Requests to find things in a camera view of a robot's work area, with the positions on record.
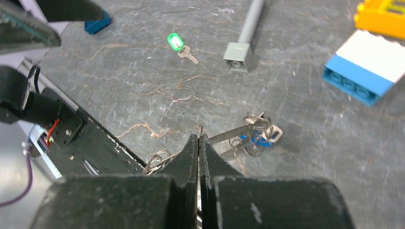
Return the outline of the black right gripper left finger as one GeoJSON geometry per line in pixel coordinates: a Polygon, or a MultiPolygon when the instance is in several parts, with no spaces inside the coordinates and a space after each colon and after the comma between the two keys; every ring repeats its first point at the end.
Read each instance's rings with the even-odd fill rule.
{"type": "Polygon", "coordinates": [[[198,136],[155,175],[71,175],[56,180],[32,229],[197,228],[198,136]]]}

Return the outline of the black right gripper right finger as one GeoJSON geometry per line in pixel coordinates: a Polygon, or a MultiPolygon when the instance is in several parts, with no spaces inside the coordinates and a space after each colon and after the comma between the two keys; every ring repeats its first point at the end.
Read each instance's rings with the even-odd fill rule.
{"type": "Polygon", "coordinates": [[[245,177],[199,139],[205,229],[352,229],[340,190],[321,177],[245,177]]]}

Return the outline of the perforated metal ring plate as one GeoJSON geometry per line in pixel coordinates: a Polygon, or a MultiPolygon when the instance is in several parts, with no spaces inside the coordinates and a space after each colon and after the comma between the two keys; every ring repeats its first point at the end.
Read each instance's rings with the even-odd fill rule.
{"type": "MultiPolygon", "coordinates": [[[[242,146],[243,144],[250,143],[253,147],[254,145],[250,142],[250,140],[241,140],[241,135],[253,134],[254,129],[253,127],[255,124],[251,125],[244,125],[242,127],[238,127],[236,129],[232,129],[230,131],[221,133],[219,135],[213,136],[209,138],[211,144],[215,145],[217,143],[228,141],[229,145],[232,148],[236,148],[238,146],[242,146]]],[[[169,162],[171,162],[178,153],[171,153],[168,150],[161,150],[157,152],[147,163],[144,167],[143,174],[144,175],[151,175],[156,173],[157,171],[163,169],[169,162]]]]}

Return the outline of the blue key tag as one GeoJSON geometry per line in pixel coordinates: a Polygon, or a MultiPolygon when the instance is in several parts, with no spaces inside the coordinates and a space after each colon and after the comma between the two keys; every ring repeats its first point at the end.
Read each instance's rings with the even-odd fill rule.
{"type": "Polygon", "coordinates": [[[269,140],[261,137],[261,136],[248,136],[248,135],[241,135],[240,139],[242,140],[250,140],[254,145],[257,146],[262,146],[262,147],[272,147],[273,143],[271,143],[269,140]]]}

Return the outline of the silver key with ring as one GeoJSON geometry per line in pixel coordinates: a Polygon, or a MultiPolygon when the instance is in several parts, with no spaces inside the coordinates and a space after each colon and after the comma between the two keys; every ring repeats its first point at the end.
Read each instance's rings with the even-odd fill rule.
{"type": "Polygon", "coordinates": [[[265,112],[259,115],[247,112],[247,116],[243,118],[245,125],[255,124],[253,127],[254,133],[247,134],[248,136],[261,136],[271,143],[276,143],[282,136],[283,131],[276,125],[272,124],[271,118],[265,116],[265,112]]]}

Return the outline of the green key tag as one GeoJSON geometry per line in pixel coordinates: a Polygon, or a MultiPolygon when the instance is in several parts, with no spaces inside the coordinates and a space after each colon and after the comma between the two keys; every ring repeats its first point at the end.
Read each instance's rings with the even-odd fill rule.
{"type": "Polygon", "coordinates": [[[180,58],[187,58],[194,64],[198,64],[199,61],[193,56],[190,46],[185,45],[182,38],[177,33],[172,33],[167,37],[167,41],[171,48],[177,52],[180,58]]]}

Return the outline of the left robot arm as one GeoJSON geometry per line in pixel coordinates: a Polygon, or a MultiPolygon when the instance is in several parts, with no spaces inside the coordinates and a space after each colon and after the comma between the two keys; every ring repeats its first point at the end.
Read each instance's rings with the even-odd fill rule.
{"type": "Polygon", "coordinates": [[[0,120],[49,125],[66,109],[39,91],[39,62],[62,44],[65,23],[103,19],[91,0],[3,0],[0,3],[0,120]]]}

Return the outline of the grey toy axle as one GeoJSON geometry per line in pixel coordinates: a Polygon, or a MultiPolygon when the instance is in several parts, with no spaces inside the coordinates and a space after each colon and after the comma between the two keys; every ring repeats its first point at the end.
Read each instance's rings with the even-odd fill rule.
{"type": "Polygon", "coordinates": [[[251,41],[265,7],[265,2],[265,0],[253,0],[251,2],[238,41],[228,43],[223,59],[229,70],[247,73],[253,68],[254,56],[251,41]]]}

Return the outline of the dark blue flat brick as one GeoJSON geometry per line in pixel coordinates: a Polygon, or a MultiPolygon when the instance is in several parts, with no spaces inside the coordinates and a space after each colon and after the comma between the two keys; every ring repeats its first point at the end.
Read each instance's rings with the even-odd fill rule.
{"type": "Polygon", "coordinates": [[[111,24],[111,18],[108,14],[107,11],[104,11],[104,17],[101,20],[96,20],[96,21],[85,21],[84,23],[84,30],[91,34],[94,35],[98,33],[99,31],[103,30],[105,27],[111,24]]]}

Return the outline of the white and blue brick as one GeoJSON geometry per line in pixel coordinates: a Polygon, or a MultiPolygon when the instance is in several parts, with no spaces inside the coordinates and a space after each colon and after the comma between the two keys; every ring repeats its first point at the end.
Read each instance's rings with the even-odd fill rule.
{"type": "Polygon", "coordinates": [[[356,30],[325,64],[323,79],[373,106],[404,74],[404,46],[356,30]]]}

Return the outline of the yellow window brick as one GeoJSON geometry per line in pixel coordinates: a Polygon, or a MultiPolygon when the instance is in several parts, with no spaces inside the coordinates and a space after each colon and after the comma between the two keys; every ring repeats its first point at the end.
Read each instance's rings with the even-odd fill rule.
{"type": "Polygon", "coordinates": [[[357,29],[403,40],[405,2],[403,0],[364,0],[353,16],[357,29]]]}

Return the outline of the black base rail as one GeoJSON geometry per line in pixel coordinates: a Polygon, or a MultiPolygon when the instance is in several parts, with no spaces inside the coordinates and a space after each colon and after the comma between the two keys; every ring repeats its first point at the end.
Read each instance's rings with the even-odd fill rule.
{"type": "Polygon", "coordinates": [[[81,107],[71,108],[50,88],[31,101],[35,109],[59,110],[56,121],[44,127],[33,125],[28,135],[32,156],[54,178],[143,172],[146,163],[81,107]]]}

